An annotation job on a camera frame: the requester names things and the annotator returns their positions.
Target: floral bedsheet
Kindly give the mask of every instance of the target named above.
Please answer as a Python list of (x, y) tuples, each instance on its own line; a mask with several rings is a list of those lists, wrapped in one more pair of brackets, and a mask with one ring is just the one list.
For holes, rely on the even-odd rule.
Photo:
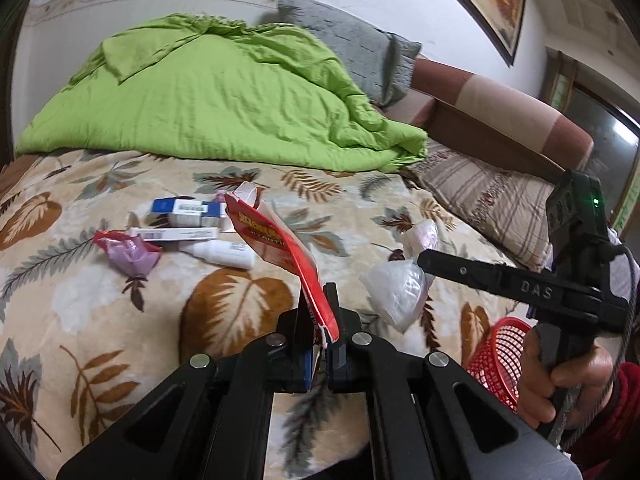
[[(399, 235), (423, 218), (436, 220), (447, 252), (513, 265), (398, 175), (139, 152), (44, 156), (0, 197), (0, 417), (45, 478), (190, 355), (234, 354), (296, 305), (298, 278), (262, 261), (237, 270), (167, 250), (147, 280), (132, 280), (91, 242), (99, 228), (167, 224), (148, 215), (155, 198), (210, 198), (244, 181), (311, 250), (321, 281), (337, 283), (340, 304), (401, 351), (439, 348), (464, 364), (516, 307), (436, 279), (404, 335), (372, 312), (359, 277), (400, 258)], [(277, 394), (264, 477), (303, 478), (368, 438), (361, 395), (332, 396), (322, 378), (309, 394)]]

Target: crumpled red package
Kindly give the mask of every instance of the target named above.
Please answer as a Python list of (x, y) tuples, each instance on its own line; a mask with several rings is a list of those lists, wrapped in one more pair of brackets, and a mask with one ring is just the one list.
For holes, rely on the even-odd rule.
[(320, 328), (322, 346), (327, 346), (327, 335), (336, 342), (340, 337), (338, 323), (322, 291), (318, 268), (311, 253), (264, 201), (258, 198), (254, 208), (239, 200), (234, 193), (227, 193), (225, 200), (227, 215), (249, 247), (265, 262), (300, 277), (311, 317)]
[(158, 263), (162, 251), (140, 236), (129, 236), (120, 231), (100, 230), (94, 235), (93, 242), (130, 278), (146, 278)]

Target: basket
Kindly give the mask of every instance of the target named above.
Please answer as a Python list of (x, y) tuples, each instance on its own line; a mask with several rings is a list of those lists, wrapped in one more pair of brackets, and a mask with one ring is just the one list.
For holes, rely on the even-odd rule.
[(469, 361), (466, 371), (514, 412), (518, 404), (520, 354), (531, 327), (516, 317), (503, 317)]

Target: striped pillow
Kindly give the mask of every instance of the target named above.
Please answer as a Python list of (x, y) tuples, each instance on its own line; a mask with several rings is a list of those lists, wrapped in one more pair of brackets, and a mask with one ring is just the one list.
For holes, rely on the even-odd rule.
[(400, 173), (430, 190), (438, 202), (531, 270), (551, 252), (545, 202), (554, 186), (495, 168), (429, 139), (428, 155)]

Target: screw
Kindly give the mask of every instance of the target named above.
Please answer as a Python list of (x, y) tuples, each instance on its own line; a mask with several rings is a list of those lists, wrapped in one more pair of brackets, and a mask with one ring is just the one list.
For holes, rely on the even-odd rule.
[(211, 362), (211, 358), (206, 354), (196, 354), (189, 359), (189, 364), (193, 368), (206, 368)]
[(267, 345), (269, 346), (282, 346), (287, 342), (287, 338), (278, 332), (271, 332), (267, 336)]
[(429, 354), (429, 362), (433, 366), (444, 368), (449, 364), (449, 356), (443, 354), (442, 352), (434, 352), (433, 354)]
[(371, 343), (371, 336), (366, 332), (356, 332), (351, 336), (351, 340), (356, 343), (356, 345), (366, 346)]

